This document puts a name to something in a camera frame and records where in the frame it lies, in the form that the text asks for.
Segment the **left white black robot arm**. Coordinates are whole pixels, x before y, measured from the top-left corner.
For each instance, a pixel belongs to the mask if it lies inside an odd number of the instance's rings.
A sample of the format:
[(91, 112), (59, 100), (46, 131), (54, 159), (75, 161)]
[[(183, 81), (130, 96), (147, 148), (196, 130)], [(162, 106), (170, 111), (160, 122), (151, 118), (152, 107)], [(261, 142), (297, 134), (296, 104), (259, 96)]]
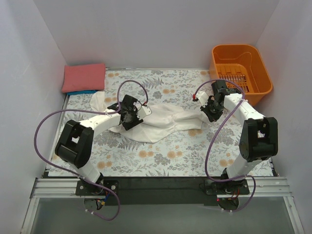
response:
[(96, 115), (83, 121), (69, 120), (66, 122), (55, 148), (55, 154), (67, 162), (74, 172), (80, 176), (80, 180), (87, 179), (92, 182), (83, 182), (83, 186), (92, 194), (103, 194), (102, 185), (104, 177), (90, 162), (94, 138), (102, 132), (113, 127), (124, 127), (129, 130), (143, 119), (137, 117), (139, 101), (125, 95), (120, 104), (109, 106), (104, 115)]

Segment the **white t shirt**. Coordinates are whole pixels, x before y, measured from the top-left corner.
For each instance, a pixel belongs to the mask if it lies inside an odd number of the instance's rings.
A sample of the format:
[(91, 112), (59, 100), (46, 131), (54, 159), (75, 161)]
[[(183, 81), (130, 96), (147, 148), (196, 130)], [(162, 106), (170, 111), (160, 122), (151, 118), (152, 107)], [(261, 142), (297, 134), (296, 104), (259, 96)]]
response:
[(202, 123), (208, 122), (208, 118), (200, 110), (186, 111), (180, 106), (167, 103), (151, 105), (150, 109), (152, 113), (130, 130), (116, 126), (115, 120), (109, 120), (95, 127), (94, 136), (109, 130), (133, 141), (156, 143), (177, 131), (200, 130)]

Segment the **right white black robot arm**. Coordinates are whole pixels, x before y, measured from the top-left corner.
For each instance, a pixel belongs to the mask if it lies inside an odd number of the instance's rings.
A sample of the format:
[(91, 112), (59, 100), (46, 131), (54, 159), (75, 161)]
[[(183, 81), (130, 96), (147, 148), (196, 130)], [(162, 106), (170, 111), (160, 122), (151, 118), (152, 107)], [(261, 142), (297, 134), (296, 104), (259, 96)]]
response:
[(229, 183), (244, 180), (259, 163), (278, 152), (278, 123), (274, 117), (259, 113), (245, 99), (245, 92), (234, 82), (213, 79), (209, 82), (213, 94), (207, 95), (196, 89), (193, 100), (199, 101), (201, 111), (210, 122), (216, 122), (224, 110), (234, 116), (242, 126), (239, 141), (239, 156), (225, 169), (220, 179), (207, 176), (214, 183)]

